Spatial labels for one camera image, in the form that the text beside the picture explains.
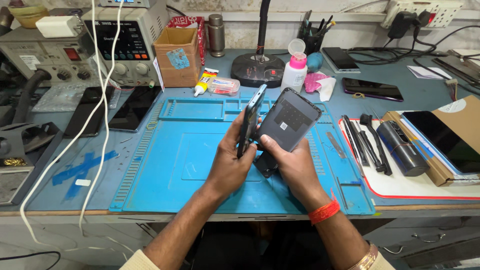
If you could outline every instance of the smartphone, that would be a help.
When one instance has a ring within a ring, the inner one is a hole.
[[[397,86],[345,77],[342,78],[342,85],[343,91],[347,94],[362,93],[371,98],[403,101],[403,96]]]
[[[162,87],[137,86],[127,101],[120,107],[118,112],[108,122],[110,130],[138,132],[145,116],[152,109],[153,104],[159,97]]]
[[[324,53],[332,60],[339,71],[359,71],[355,61],[340,47],[323,48]]]
[[[253,135],[257,131],[257,122],[260,117],[260,110],[262,109],[266,88],[267,85],[261,85],[245,107],[245,116],[243,117],[243,123],[240,129],[240,140],[237,150],[238,158],[243,156],[248,145],[252,142]]]
[[[430,111],[406,111],[402,117],[459,171],[457,174],[480,172],[480,154],[435,114]]]
[[[108,86],[105,89],[105,96],[107,97],[107,103],[110,102],[113,94],[113,87]],[[98,104],[102,98],[102,87],[89,87],[85,89],[84,95],[80,99],[75,112],[70,119],[70,122],[63,133],[63,137],[67,139],[74,138],[80,132],[82,127],[85,125],[88,116],[92,113],[95,106]],[[84,129],[80,138],[83,137],[95,137],[98,135],[100,128],[103,123],[103,118],[105,116],[105,104],[102,104],[90,118],[90,121],[87,124],[87,127]]]
[[[321,116],[320,108],[287,87],[262,121],[255,140],[260,143],[260,137],[266,134],[285,151],[291,152]],[[254,161],[254,165],[265,178],[270,177],[278,167],[267,151]]]

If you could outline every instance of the blue silicone repair mat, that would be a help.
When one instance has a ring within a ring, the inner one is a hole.
[[[147,130],[110,205],[110,211],[178,212],[207,178],[216,147],[249,98],[166,98],[157,104]],[[265,97],[262,114],[275,100]],[[343,148],[338,129],[323,103],[323,114],[308,132],[313,161],[323,188],[346,214],[372,215],[351,157],[341,159],[326,132]],[[216,213],[305,214],[279,174],[265,179],[252,166],[245,183]]]

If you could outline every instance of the qr code sticker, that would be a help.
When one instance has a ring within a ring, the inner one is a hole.
[[[280,127],[285,130],[288,126],[287,124],[285,124],[285,122],[282,122],[282,124],[280,125]]]

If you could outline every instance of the forearm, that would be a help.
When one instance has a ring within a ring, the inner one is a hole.
[[[308,212],[318,209],[332,200],[324,190],[316,192],[304,205]],[[369,250],[369,245],[339,211],[332,217],[315,224],[335,270],[347,270],[357,264]]]
[[[161,270],[179,269],[197,234],[223,199],[203,185],[148,244],[144,250],[145,255]]]

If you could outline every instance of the wrist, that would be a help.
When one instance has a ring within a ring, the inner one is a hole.
[[[218,204],[222,203],[229,196],[229,194],[225,195],[222,192],[219,192],[215,187],[209,184],[209,182],[205,182],[205,184],[198,189],[198,192],[200,196]]]
[[[318,208],[325,206],[332,202],[332,199],[327,195],[323,189],[310,191],[307,196],[305,196],[300,201],[308,213],[317,210]]]

